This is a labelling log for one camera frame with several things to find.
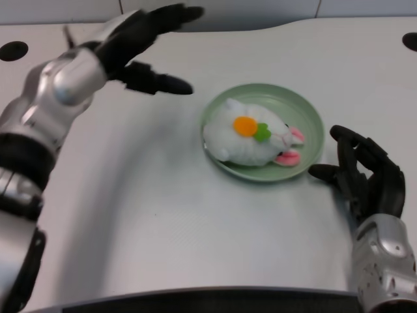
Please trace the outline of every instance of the green plate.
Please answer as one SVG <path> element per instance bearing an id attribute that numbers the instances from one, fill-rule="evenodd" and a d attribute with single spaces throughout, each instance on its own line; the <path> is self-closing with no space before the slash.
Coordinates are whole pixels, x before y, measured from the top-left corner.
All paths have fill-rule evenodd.
<path id="1" fill-rule="evenodd" d="M 324 145 L 324 125 L 315 108 L 302 96 L 289 89 L 265 83 L 250 83 L 241 85 L 218 95 L 205 109 L 201 120 L 201 138 L 203 127 L 228 98 L 241 103 L 254 103 L 264 106 L 278 114 L 284 123 L 295 126 L 306 137 L 303 146 L 295 147 L 301 154 L 301 162 L 297 166 L 283 167 L 275 163 L 265 166 L 241 166 L 230 162 L 216 160 L 205 149 L 211 159 L 219 167 L 244 179 L 257 182 L 273 182 L 288 179 L 302 173 L 314 164 L 320 157 Z"/>

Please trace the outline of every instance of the black hole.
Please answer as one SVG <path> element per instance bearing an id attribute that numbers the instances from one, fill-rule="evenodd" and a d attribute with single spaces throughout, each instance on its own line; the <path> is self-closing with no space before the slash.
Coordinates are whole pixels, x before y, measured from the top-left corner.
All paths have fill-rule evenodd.
<path id="1" fill-rule="evenodd" d="M 11 62 L 24 57 L 29 50 L 26 43 L 22 41 L 12 41 L 0 48 L 0 60 Z"/>
<path id="2" fill-rule="evenodd" d="M 403 36 L 403 43 L 408 49 L 417 52 L 417 33 L 408 33 Z"/>

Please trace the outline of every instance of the white wall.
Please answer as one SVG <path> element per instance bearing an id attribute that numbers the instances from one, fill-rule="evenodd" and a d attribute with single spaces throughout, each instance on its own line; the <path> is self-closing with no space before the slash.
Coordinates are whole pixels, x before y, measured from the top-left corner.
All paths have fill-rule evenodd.
<path id="1" fill-rule="evenodd" d="M 417 0 L 0 0 L 0 24 L 102 22 L 121 13 L 172 3 L 201 5 L 205 16 L 186 31 L 247 30 L 335 16 L 417 16 Z"/>
<path id="2" fill-rule="evenodd" d="M 119 0 L 0 0 L 0 24 L 101 22 L 120 13 Z"/>
<path id="3" fill-rule="evenodd" d="M 318 17 L 417 16 L 417 0 L 322 0 Z"/>

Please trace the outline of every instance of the pink bunny ear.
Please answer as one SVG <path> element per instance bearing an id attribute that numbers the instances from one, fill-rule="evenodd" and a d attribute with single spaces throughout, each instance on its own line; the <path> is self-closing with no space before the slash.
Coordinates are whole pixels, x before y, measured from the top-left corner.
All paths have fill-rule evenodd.
<path id="1" fill-rule="evenodd" d="M 306 137 L 304 137 L 304 135 L 298 128 L 291 126 L 289 130 L 291 134 L 293 134 L 293 136 L 297 139 L 295 140 L 295 143 L 304 143 L 304 140 L 306 139 Z"/>
<path id="2" fill-rule="evenodd" d="M 295 150 L 288 150 L 282 155 L 279 155 L 275 158 L 274 163 L 281 166 L 296 166 L 300 163 L 301 157 L 300 153 Z"/>

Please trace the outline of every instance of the white plush bunny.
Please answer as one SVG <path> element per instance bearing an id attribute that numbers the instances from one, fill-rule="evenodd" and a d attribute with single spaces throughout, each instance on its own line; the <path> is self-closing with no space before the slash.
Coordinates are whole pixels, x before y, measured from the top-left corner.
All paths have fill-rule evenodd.
<path id="1" fill-rule="evenodd" d="M 295 166 L 300 154 L 291 146 L 304 143 L 301 131 L 288 127 L 274 112 L 231 98 L 204 126 L 203 137 L 216 159 L 247 166 Z"/>

